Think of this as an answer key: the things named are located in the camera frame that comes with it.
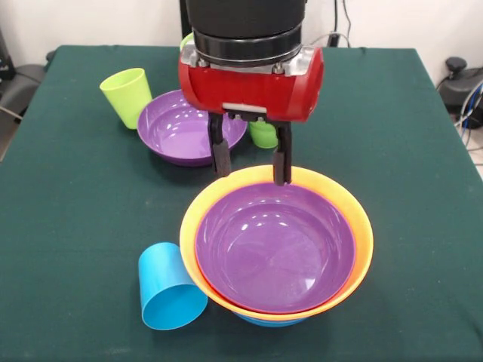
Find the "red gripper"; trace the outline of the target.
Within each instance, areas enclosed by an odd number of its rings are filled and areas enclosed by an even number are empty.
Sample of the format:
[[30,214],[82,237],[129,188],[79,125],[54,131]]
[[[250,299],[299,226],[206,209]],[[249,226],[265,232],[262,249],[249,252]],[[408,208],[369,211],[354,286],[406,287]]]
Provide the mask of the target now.
[[281,64],[280,74],[273,69],[273,65],[200,66],[194,47],[184,47],[180,52],[178,75],[184,97],[194,107],[210,111],[208,136],[218,177],[230,174],[230,156],[223,136],[223,116],[217,113],[245,111],[265,114],[274,121],[278,145],[273,180],[277,186],[291,183],[292,132],[288,121],[307,121],[317,104],[324,74],[322,49],[303,47]]

